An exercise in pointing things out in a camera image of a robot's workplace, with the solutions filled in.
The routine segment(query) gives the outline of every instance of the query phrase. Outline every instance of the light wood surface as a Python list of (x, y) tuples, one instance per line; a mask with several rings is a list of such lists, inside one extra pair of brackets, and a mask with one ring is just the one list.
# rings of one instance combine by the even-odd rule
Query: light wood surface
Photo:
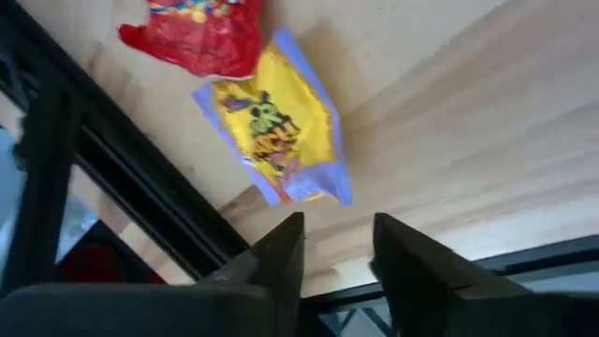
[(304, 296), (373, 281), (375, 212), (470, 259), (599, 233), (596, 0), (267, 1), (341, 114), (347, 209), (266, 205), (190, 96), (205, 80), (118, 40), (143, 1), (19, 2), (248, 242), (306, 212)]

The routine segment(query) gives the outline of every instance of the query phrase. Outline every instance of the colorful candy image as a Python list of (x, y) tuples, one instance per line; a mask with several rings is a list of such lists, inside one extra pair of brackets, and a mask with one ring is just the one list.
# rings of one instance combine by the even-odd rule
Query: colorful candy image
[(247, 79), (256, 68), (261, 0), (147, 0), (148, 23), (123, 24), (128, 46), (198, 76)]

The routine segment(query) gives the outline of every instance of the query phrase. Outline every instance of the black metal frame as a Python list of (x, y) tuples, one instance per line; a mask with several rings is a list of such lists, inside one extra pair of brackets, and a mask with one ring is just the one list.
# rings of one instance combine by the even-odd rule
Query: black metal frame
[(20, 148), (25, 154), (27, 179), (7, 254), (1, 296), (22, 286), (52, 280), (68, 179), (80, 134), (77, 100), (51, 85), (58, 80), (56, 73), (46, 71), (42, 76), (46, 86), (32, 100), (23, 121), (25, 133)]
[(53, 73), (80, 105), (76, 163), (133, 221), (195, 279), (249, 247), (25, 10), (1, 6), (0, 90), (29, 113), (46, 90), (42, 73)]
[[(515, 282), (538, 281), (575, 273), (599, 271), (599, 235), (544, 245), (475, 261)], [(314, 296), (304, 300), (317, 315), (370, 307), (385, 302), (378, 283)]]

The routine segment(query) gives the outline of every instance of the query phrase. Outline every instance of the plastic wrapper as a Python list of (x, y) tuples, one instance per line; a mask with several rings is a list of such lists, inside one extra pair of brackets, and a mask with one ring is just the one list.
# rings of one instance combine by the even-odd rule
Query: plastic wrapper
[(288, 31), (274, 34), (252, 79), (209, 83), (194, 99), (271, 206), (351, 203), (339, 116)]
[(261, 0), (147, 0), (148, 23), (123, 24), (121, 40), (198, 76), (246, 79), (260, 55)]

